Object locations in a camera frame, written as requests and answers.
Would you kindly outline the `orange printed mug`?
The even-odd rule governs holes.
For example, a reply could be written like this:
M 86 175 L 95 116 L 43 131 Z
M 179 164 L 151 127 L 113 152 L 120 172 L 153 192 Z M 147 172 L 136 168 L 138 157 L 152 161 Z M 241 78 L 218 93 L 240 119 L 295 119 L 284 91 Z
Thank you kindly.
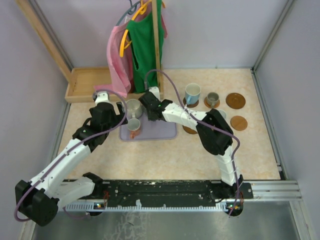
M 129 131 L 129 137 L 134 139 L 139 136 L 141 133 L 141 122 L 137 118 L 132 118 L 128 120 L 127 129 Z

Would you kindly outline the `light blue mug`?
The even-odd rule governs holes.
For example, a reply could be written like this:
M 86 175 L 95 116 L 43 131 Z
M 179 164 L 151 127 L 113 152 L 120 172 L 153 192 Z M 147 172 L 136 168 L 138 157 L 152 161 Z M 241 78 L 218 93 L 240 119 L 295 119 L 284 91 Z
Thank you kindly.
M 194 105 L 199 100 L 201 87 L 196 83 L 190 83 L 185 87 L 185 101 L 187 105 Z

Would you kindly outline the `small olive green cup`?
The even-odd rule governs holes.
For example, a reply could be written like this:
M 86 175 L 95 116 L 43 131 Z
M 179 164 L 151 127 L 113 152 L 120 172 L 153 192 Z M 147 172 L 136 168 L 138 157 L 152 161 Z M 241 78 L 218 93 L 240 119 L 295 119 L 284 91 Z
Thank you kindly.
M 220 96 L 218 93 L 216 92 L 210 92 L 208 93 L 207 95 L 207 98 L 208 98 L 208 103 L 211 105 L 211 106 L 214 106 L 216 104 L 216 102 L 218 100 L 220 100 Z

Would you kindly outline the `grey blue printed mug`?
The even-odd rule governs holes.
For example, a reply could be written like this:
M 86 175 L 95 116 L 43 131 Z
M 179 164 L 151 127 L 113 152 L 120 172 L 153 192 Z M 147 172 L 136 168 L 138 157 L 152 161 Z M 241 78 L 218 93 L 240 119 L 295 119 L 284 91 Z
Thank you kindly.
M 227 119 L 227 113 L 224 110 L 218 109 L 218 112 L 221 114 L 221 116 L 223 117 L 224 120 Z

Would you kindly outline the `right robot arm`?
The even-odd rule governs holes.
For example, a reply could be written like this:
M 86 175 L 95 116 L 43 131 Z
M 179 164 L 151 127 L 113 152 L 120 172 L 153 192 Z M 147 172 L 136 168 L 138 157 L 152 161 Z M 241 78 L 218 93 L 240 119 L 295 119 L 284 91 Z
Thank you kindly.
M 217 159 L 221 173 L 222 192 L 229 198 L 238 197 L 241 192 L 243 176 L 235 163 L 232 129 L 216 109 L 194 111 L 169 99 L 159 100 L 147 91 L 138 99 L 146 110 L 148 120 L 180 124 L 197 132 L 204 149 Z

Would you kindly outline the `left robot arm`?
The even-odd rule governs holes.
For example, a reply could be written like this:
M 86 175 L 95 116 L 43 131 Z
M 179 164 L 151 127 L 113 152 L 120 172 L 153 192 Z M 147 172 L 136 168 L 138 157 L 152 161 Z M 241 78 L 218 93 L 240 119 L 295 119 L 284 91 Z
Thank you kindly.
M 112 90 L 95 92 L 95 107 L 90 108 L 90 117 L 76 130 L 64 150 L 40 173 L 29 181 L 21 180 L 15 186 L 16 207 L 13 216 L 18 222 L 34 221 L 39 226 L 48 225 L 58 211 L 82 197 L 95 199 L 104 192 L 102 179 L 86 173 L 70 185 L 62 185 L 65 177 L 99 145 L 109 133 L 127 124 L 128 107 L 118 93 L 119 113 L 110 102 Z

